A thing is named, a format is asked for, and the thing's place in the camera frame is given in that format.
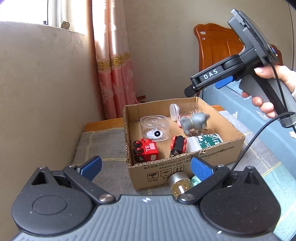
wooden headboard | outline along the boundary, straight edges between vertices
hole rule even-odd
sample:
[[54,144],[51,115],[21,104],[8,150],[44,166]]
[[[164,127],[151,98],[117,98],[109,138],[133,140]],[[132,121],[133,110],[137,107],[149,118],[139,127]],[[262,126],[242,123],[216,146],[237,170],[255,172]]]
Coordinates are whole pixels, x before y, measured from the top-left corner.
[[[224,28],[215,23],[199,24],[194,28],[194,34],[200,46],[199,71],[238,54],[243,49],[243,43],[231,28]],[[278,65],[283,65],[281,52],[272,45],[278,57]]]

gray plush toy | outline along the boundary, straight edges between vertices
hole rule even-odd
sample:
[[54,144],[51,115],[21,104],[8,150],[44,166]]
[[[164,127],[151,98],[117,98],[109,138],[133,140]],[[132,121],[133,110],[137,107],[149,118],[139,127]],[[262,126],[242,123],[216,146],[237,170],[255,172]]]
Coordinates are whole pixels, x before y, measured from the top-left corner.
[[207,126],[207,119],[210,115],[204,114],[203,112],[198,112],[193,114],[191,117],[181,117],[180,123],[184,134],[190,136],[190,130],[202,130]]

gold curtain trim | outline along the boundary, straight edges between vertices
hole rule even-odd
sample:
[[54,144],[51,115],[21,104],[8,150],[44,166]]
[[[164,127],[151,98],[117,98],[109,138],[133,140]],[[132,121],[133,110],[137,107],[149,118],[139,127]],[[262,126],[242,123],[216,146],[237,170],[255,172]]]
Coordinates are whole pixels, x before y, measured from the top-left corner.
[[98,64],[98,71],[105,72],[112,69],[119,68],[126,64],[126,60],[131,59],[131,54],[129,52],[124,52],[122,54],[116,54],[111,56],[110,59],[100,59]]

jar with gold glitter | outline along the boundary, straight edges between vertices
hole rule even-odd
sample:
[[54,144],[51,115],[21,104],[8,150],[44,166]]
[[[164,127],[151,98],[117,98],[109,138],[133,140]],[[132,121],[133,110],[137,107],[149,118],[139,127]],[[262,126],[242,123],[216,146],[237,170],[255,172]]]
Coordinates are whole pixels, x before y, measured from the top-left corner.
[[185,172],[176,172],[168,179],[171,193],[177,199],[181,194],[193,187],[189,177]]

curtain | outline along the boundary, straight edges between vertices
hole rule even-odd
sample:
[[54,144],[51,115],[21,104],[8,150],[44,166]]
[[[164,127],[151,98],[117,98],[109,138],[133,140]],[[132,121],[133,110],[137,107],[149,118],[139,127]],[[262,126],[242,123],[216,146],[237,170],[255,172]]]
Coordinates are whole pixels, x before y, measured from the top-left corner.
[[137,104],[123,0],[93,0],[92,20],[99,82],[108,119]]

